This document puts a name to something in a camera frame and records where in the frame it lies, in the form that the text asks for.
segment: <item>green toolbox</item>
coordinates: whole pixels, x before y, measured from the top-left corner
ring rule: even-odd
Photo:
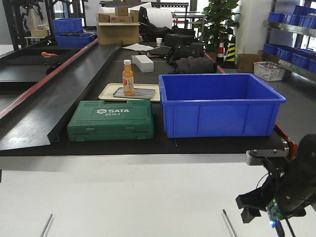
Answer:
[[[67,126],[67,134],[75,142],[153,138],[151,101],[81,101]]]

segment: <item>white basket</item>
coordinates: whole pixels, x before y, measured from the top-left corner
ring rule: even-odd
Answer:
[[[272,62],[254,62],[254,74],[267,81],[282,80],[285,69]]]

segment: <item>black tabletop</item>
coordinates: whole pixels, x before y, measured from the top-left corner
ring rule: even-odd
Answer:
[[[84,100],[98,100],[105,86],[121,82],[123,60],[131,59],[138,52],[120,49]],[[173,67],[163,58],[152,59],[154,72],[142,73],[136,65],[135,83],[158,84],[158,76],[168,74]],[[251,149],[282,149],[280,137],[273,132],[266,137],[199,137],[168,138],[163,129],[160,103],[152,103],[155,134],[148,140],[70,142],[64,124],[56,141],[48,146],[0,151],[0,156],[62,156],[62,155],[121,155],[121,154],[237,154]]]

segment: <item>paper roll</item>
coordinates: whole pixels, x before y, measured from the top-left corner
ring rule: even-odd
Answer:
[[[150,2],[147,2],[147,3],[140,4],[138,6],[131,7],[128,10],[138,10],[139,11],[141,6],[144,7],[144,8],[151,8],[152,4]]]
[[[114,7],[101,6],[99,8],[99,13],[115,13],[115,8]]]
[[[149,22],[157,27],[172,28],[172,14],[169,9],[147,8]]]

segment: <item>paper cup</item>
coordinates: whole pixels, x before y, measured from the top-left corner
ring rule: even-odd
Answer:
[[[162,43],[162,38],[156,38],[156,42],[157,42],[157,47],[160,47]]]

